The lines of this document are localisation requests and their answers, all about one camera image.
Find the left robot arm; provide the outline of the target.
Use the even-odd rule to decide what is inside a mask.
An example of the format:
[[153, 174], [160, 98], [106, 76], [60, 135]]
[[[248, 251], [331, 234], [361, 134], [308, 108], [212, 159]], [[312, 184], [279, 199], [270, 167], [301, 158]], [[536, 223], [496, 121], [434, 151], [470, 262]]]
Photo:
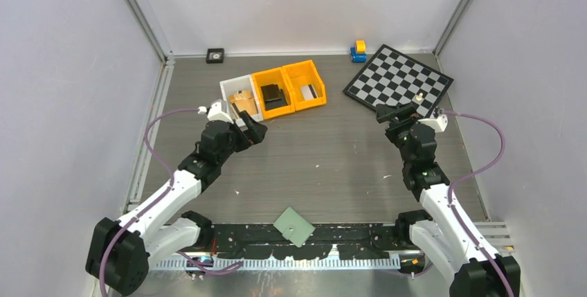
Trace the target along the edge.
[[168, 170], [168, 181], [132, 211], [95, 225], [85, 270], [98, 279], [102, 296], [110, 289], [128, 296], [141, 286], [150, 267], [186, 247], [205, 251], [211, 245], [211, 222], [198, 213], [188, 211], [170, 227], [164, 225], [220, 176], [232, 154], [264, 140], [267, 126], [245, 111], [239, 116], [244, 129], [224, 112], [209, 111], [194, 151], [176, 170]]

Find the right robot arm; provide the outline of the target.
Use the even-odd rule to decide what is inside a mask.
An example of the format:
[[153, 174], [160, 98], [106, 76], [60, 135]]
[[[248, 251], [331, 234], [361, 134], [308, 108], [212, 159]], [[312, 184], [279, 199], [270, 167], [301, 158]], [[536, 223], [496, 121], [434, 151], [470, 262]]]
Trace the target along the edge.
[[455, 187], [485, 170], [503, 156], [505, 137], [493, 122], [479, 118], [499, 135], [500, 149], [486, 166], [449, 181], [436, 161], [436, 134], [443, 132], [456, 111], [439, 109], [434, 118], [417, 113], [413, 103], [376, 106], [376, 120], [387, 123], [387, 139], [399, 150], [406, 188], [422, 209], [401, 213], [395, 239], [405, 249], [422, 250], [443, 275], [450, 296], [519, 296], [521, 268], [511, 255], [501, 255], [465, 212]]

